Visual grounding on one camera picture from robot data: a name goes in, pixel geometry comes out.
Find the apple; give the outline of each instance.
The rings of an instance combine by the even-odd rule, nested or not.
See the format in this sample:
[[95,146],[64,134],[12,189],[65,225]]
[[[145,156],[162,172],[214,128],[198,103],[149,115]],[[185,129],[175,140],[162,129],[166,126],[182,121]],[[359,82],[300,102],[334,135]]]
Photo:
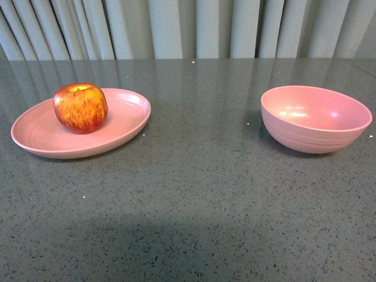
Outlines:
[[89,133],[106,120],[105,94],[91,83],[74,83],[61,87],[53,96],[56,117],[66,128]]

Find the oval plate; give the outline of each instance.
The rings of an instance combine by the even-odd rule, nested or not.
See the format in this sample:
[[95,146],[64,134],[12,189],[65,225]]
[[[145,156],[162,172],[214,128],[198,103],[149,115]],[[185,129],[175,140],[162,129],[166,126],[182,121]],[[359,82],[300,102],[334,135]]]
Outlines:
[[149,101],[142,95],[123,89],[102,89],[109,112],[94,132],[74,133],[55,115],[52,99],[39,103],[20,115],[11,135],[21,148],[53,159],[76,159],[110,151],[135,137],[151,113]]

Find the pink plate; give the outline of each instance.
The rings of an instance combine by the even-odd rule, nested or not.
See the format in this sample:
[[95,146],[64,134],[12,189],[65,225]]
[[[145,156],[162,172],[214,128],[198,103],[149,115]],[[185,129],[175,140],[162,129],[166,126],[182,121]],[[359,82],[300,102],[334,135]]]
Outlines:
[[21,148],[38,156],[76,159],[112,150],[133,137],[145,126],[151,113],[149,101],[123,89],[102,89],[109,113],[104,124],[88,134],[74,133],[60,124],[52,99],[20,115],[11,135]]

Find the bowl rim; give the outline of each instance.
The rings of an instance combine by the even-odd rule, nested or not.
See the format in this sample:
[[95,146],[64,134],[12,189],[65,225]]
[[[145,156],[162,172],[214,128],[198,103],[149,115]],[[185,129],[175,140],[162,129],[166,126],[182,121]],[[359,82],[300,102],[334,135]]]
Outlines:
[[[310,89],[320,89],[320,90],[324,90],[330,94],[334,94],[334,95],[340,95],[340,96],[344,96],[346,99],[350,99],[352,100],[353,102],[355,103],[358,103],[361,107],[364,108],[364,110],[368,113],[368,120],[367,122],[362,125],[362,126],[358,126],[358,127],[354,127],[354,128],[351,128],[351,129],[323,129],[323,128],[319,128],[319,127],[311,127],[311,126],[304,126],[304,125],[299,125],[298,123],[295,123],[295,122],[291,122],[287,119],[283,119],[282,117],[280,116],[277,116],[275,115],[274,113],[272,113],[270,110],[268,110],[265,106],[264,106],[264,99],[266,97],[266,95],[271,92],[272,90],[276,90],[276,89],[282,89],[282,88],[310,88]],[[354,99],[353,97],[350,97],[348,95],[345,95],[343,93],[340,93],[340,92],[337,92],[337,91],[334,91],[334,90],[330,90],[330,89],[327,89],[327,88],[321,88],[321,87],[316,87],[316,86],[307,86],[307,85],[284,85],[284,86],[278,86],[278,87],[274,87],[274,88],[270,88],[268,89],[267,91],[265,91],[263,93],[263,95],[261,96],[261,106],[264,110],[266,110],[269,114],[271,114],[272,116],[274,116],[275,118],[279,119],[279,120],[282,120],[283,122],[286,122],[286,123],[289,123],[291,125],[294,125],[294,126],[298,126],[298,127],[301,127],[301,128],[306,128],[306,129],[310,129],[310,130],[316,130],[316,131],[319,131],[319,132],[356,132],[358,130],[363,130],[365,128],[367,128],[371,122],[372,122],[372,113],[371,111],[369,110],[369,108],[367,108],[363,103],[361,103],[360,101]]]

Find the white curtain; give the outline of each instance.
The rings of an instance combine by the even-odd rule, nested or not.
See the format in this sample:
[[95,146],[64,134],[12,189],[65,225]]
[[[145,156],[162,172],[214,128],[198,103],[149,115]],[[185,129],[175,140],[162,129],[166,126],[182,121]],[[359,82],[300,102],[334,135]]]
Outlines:
[[376,58],[376,0],[0,0],[10,61]]

